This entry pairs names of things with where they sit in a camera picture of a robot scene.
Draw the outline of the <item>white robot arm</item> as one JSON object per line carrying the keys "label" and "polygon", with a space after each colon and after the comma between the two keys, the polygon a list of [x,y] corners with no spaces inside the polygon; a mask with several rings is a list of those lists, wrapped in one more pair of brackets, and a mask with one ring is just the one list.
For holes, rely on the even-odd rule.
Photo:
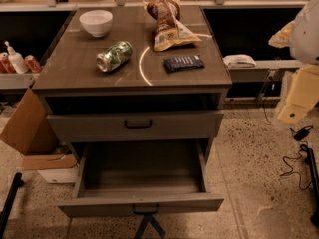
{"label": "white robot arm", "polygon": [[291,57],[303,64],[295,73],[286,72],[282,79],[272,124],[284,130],[298,124],[319,102],[319,0],[309,0],[268,44],[288,47]]}

